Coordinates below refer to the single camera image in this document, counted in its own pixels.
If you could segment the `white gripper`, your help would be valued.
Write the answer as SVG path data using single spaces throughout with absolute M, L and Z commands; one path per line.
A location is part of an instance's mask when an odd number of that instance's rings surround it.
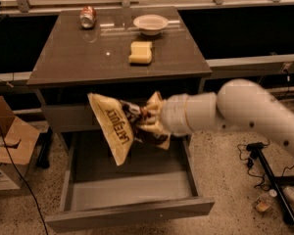
M 138 122 L 136 126 L 144 131 L 163 134 L 164 129 L 171 135 L 182 136 L 187 134 L 187 123 L 185 118 L 185 103 L 187 95 L 179 94 L 169 97 L 164 105 L 162 102 L 150 103 L 142 108 L 143 113 L 158 115 L 160 120 L 153 123 Z

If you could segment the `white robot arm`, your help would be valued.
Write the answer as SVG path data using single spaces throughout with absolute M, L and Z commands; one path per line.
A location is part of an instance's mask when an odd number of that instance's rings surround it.
M 202 130 L 254 131 L 294 157 L 294 113 L 255 82 L 233 79 L 217 93 L 173 95 L 159 105 L 142 129 L 175 136 Z

